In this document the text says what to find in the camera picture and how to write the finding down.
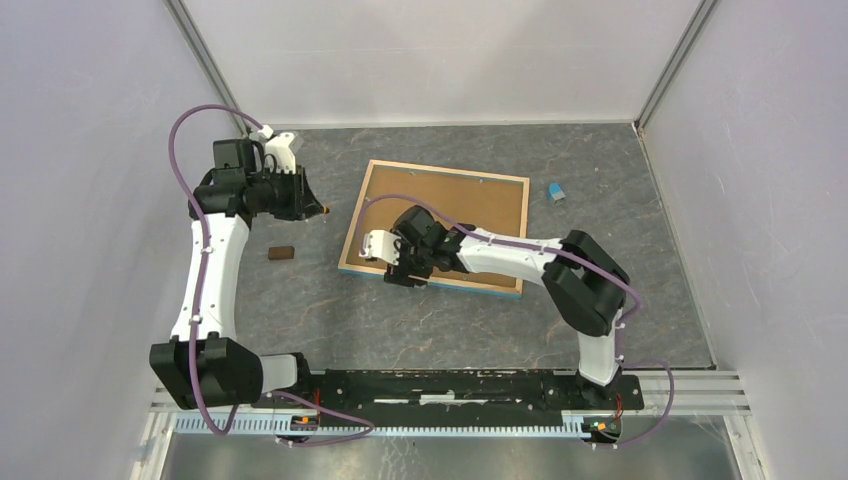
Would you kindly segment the blue picture frame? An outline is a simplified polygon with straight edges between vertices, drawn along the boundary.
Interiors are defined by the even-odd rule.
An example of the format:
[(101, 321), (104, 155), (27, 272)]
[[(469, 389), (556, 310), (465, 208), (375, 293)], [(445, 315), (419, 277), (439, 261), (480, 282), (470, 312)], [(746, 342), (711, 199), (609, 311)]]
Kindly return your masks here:
[(365, 171), (338, 268), (383, 279), (386, 264), (360, 258), (359, 243), (371, 230), (390, 229), (412, 203), (386, 199), (362, 210), (366, 202), (380, 195), (407, 195), (461, 223), (524, 237), (530, 193), (527, 177), (372, 159)]

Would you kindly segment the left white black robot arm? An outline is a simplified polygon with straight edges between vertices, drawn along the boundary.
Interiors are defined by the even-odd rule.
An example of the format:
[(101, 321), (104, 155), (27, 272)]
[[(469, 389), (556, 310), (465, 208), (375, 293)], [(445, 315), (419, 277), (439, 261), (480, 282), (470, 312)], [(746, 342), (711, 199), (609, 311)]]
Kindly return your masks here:
[(293, 354), (262, 358), (239, 344), (235, 294), (254, 218), (304, 221), (327, 213), (295, 153), (292, 132), (270, 138), (218, 140), (214, 166), (192, 191), (192, 258), (183, 306), (169, 339), (152, 345), (149, 363), (183, 410), (252, 404), (274, 390), (290, 407), (306, 405), (313, 379)]

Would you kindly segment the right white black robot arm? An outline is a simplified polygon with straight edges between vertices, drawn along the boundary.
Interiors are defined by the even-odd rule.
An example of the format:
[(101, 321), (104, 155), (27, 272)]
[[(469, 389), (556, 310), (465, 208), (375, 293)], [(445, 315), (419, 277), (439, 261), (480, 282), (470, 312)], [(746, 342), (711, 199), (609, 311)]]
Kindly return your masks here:
[(384, 261), (385, 281), (406, 287), (426, 285), (435, 271), (497, 274), (544, 287), (578, 334), (580, 400), (602, 408), (617, 396), (615, 328), (634, 291), (624, 270), (587, 233), (529, 240), (472, 224), (446, 227), (413, 206), (390, 229), (364, 234), (359, 254)]

